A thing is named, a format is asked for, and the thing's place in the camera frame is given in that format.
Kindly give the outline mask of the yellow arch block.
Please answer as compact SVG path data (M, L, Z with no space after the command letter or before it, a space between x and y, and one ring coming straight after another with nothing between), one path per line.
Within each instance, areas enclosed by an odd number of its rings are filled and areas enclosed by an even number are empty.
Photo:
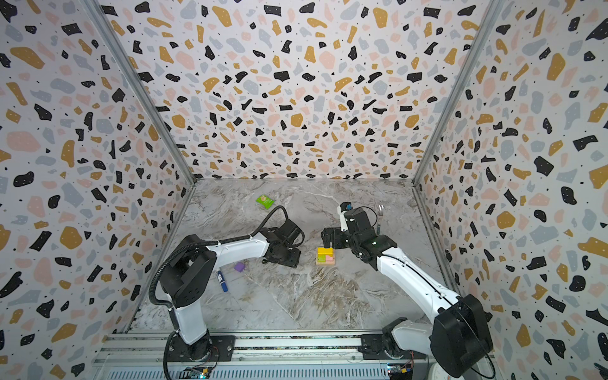
M334 255L332 248L318 247L318 257L332 257Z

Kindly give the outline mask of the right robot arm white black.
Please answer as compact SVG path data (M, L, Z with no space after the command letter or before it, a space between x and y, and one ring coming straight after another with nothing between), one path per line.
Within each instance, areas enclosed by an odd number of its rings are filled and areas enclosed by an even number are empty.
M452 377L474 369L493 350L486 313L473 295L461 296L443 286L410 260L397 243L379 234L365 207L343 202L337 208L339 227L321 232L327 249L349 249L355 257L392 280L429 319L428 324L398 318L383 328L380 341L364 352L400 359L419 352L432 356Z

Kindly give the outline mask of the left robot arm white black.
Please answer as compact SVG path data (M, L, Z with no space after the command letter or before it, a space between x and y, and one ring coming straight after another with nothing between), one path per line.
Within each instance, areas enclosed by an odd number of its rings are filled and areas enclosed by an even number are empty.
M222 267L248 259L296 268L304 239L303 230L290 219L279 227L262 226L224 240L185 237L159 266L148 290L152 304L169 310L174 328L169 345L183 350L187 359L207 359L214 349L201 299L210 279L218 277Z

